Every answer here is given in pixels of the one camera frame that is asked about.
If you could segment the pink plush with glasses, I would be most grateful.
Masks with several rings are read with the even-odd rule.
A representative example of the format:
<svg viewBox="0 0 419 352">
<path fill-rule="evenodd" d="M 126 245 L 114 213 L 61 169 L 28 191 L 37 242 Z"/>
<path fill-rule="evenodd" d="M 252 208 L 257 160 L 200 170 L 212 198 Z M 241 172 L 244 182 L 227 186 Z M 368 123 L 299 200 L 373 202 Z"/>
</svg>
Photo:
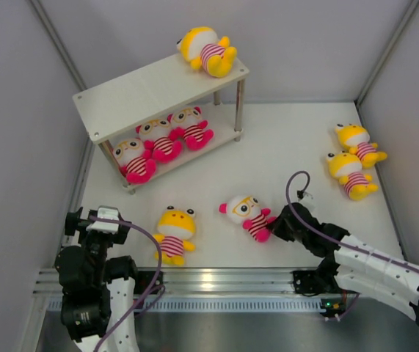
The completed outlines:
<svg viewBox="0 0 419 352">
<path fill-rule="evenodd" d="M 203 149 L 214 137 L 199 106 L 190 106 L 167 116 L 167 120 L 186 146 L 197 151 Z"/>
</svg>

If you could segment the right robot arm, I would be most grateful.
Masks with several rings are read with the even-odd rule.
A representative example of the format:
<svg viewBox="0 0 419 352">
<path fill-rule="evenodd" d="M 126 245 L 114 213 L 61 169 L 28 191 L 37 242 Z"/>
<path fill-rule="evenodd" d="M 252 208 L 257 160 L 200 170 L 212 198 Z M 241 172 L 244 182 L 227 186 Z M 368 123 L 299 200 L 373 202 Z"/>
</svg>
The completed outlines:
<svg viewBox="0 0 419 352">
<path fill-rule="evenodd" d="M 383 253 L 336 224 L 321 223 L 298 202 L 286 205 L 268 228 L 322 259 L 318 285 L 354 291 L 405 314 L 419 327 L 419 265 Z"/>
</svg>

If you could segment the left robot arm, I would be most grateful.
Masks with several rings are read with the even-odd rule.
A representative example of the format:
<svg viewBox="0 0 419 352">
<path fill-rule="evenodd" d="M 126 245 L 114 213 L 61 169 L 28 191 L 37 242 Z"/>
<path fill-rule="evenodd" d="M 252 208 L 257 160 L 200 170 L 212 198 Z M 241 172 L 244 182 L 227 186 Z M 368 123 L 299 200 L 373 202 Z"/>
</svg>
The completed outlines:
<svg viewBox="0 0 419 352">
<path fill-rule="evenodd" d="M 65 234 L 78 234 L 79 240 L 59 252 L 54 267 L 62 286 L 61 322 L 81 351 L 139 349 L 134 319 L 124 314 L 140 275 L 131 257 L 107 257 L 108 249 L 127 238 L 129 228 L 118 220 L 119 210 L 106 206 L 85 219 L 80 210 L 65 219 Z"/>
</svg>

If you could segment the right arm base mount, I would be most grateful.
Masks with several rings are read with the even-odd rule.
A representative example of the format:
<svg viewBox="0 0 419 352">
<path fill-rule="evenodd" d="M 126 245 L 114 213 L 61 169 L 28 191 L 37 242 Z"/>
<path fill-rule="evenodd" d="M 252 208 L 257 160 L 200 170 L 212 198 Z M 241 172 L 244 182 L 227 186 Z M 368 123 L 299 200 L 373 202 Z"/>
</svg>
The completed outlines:
<svg viewBox="0 0 419 352">
<path fill-rule="evenodd" d="M 325 258 L 315 269 L 302 269 L 292 272 L 294 292 L 304 297 L 315 297 L 326 293 L 341 294 L 340 301 L 323 300 L 322 307 L 325 309 L 321 316 L 325 321 L 341 322 L 351 311 L 360 297 L 356 293 L 348 302 L 352 290 L 340 288 L 335 281 L 335 275 L 339 273 L 340 265 L 332 258 Z"/>
</svg>

